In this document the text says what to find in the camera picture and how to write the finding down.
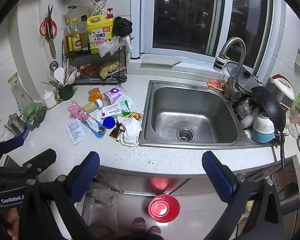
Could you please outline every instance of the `sink drain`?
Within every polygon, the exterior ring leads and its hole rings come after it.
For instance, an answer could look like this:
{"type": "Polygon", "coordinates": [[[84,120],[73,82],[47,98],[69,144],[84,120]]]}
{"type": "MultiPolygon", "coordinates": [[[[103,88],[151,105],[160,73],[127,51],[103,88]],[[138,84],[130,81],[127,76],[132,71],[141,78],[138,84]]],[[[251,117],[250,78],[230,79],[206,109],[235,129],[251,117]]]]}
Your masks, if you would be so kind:
{"type": "Polygon", "coordinates": [[[194,132],[186,127],[178,130],[177,137],[182,142],[193,142],[195,139],[194,132]]]}

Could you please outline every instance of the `dark green cup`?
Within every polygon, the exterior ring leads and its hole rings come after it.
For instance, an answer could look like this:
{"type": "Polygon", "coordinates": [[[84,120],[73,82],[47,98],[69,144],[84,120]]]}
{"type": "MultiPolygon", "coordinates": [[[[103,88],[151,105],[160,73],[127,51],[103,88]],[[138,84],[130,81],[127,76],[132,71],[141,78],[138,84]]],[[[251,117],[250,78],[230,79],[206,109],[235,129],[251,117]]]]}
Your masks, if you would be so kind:
{"type": "Polygon", "coordinates": [[[57,90],[57,92],[55,93],[55,100],[57,102],[62,102],[62,101],[67,101],[69,99],[71,99],[74,95],[74,90],[72,88],[72,86],[67,85],[64,87],[61,87],[57,90]]]}

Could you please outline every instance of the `metal teapot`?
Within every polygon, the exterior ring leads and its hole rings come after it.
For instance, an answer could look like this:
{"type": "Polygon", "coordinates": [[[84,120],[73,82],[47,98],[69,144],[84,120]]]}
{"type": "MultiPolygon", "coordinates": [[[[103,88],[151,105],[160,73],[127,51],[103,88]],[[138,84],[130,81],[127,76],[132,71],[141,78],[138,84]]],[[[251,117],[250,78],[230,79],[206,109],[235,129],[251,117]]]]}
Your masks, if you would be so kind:
{"type": "Polygon", "coordinates": [[[15,136],[21,135],[27,126],[27,118],[24,115],[18,116],[17,113],[9,115],[8,125],[4,127],[9,129],[15,136]]]}

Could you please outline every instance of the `human hand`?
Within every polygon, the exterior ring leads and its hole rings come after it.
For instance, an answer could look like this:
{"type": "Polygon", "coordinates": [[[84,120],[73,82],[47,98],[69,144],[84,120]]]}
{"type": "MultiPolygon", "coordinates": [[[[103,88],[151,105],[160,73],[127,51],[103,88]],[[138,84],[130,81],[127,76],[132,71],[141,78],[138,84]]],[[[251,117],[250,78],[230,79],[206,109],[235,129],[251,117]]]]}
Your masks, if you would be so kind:
{"type": "Polygon", "coordinates": [[[19,215],[16,208],[10,208],[8,211],[7,222],[11,224],[11,227],[7,230],[7,233],[12,237],[13,240],[18,240],[19,215]]]}

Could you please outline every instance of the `yellow detergent jug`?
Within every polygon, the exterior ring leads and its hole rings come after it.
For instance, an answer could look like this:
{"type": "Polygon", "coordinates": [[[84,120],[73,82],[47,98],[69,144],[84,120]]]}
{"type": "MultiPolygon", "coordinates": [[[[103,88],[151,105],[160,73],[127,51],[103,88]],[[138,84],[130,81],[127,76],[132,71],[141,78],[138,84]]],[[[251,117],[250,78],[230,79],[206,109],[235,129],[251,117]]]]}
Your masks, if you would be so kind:
{"type": "Polygon", "coordinates": [[[102,15],[89,17],[87,20],[87,30],[89,36],[90,49],[97,49],[99,44],[111,41],[114,19],[106,19],[102,15]]]}

